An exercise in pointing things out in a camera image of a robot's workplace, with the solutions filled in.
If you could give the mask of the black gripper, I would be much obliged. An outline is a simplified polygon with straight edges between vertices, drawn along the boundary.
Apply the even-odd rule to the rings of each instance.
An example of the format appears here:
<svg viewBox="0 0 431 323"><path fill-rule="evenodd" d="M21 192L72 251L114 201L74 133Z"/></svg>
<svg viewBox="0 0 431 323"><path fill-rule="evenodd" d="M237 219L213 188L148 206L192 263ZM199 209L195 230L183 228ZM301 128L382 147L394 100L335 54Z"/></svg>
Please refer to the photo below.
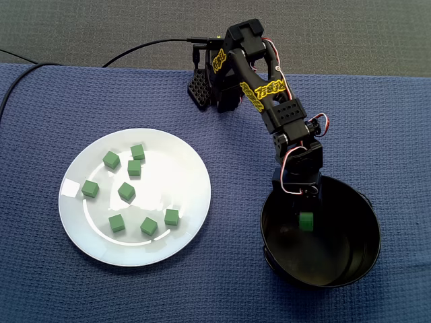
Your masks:
<svg viewBox="0 0 431 323"><path fill-rule="evenodd" d="M273 143L275 159L280 164L273 172L273 192L293 198L290 219L295 224L299 224L302 198L310 199L312 221L316 222L320 213L323 146L316 139L292 147L285 139L275 139Z"/></svg>

